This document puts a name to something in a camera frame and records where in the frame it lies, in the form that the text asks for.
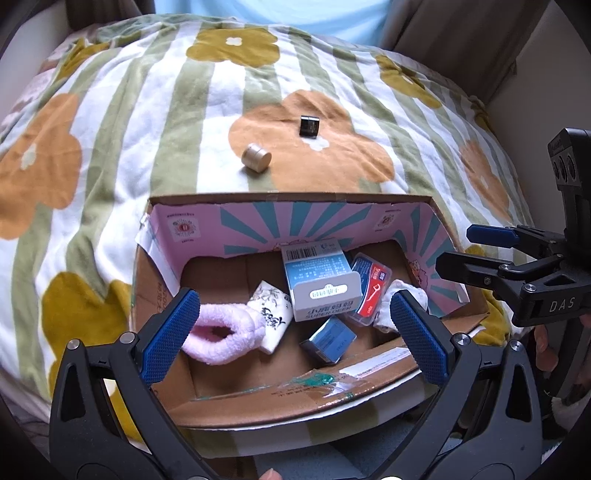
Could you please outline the person's right hand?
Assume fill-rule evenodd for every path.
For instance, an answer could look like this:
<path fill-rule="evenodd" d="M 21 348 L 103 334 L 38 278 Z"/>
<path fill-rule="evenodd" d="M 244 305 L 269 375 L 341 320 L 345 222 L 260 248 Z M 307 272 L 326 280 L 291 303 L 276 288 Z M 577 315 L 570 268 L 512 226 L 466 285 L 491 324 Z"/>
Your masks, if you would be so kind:
<path fill-rule="evenodd" d="M 549 346 L 548 332 L 544 325 L 539 325 L 534 330 L 536 341 L 536 366 L 544 372 L 552 372 L 558 364 L 557 353 Z M 590 351 L 587 351 L 585 359 L 579 371 L 580 379 L 577 383 L 590 380 Z"/>

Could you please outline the person's left hand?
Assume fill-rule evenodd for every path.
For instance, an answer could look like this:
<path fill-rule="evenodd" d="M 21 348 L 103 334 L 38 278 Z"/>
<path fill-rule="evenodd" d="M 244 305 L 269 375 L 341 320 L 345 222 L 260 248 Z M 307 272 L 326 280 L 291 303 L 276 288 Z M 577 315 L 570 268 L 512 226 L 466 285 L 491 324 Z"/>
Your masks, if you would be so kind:
<path fill-rule="evenodd" d="M 259 480 L 283 480 L 283 477 L 281 477 L 279 472 L 270 468 L 259 477 Z"/>

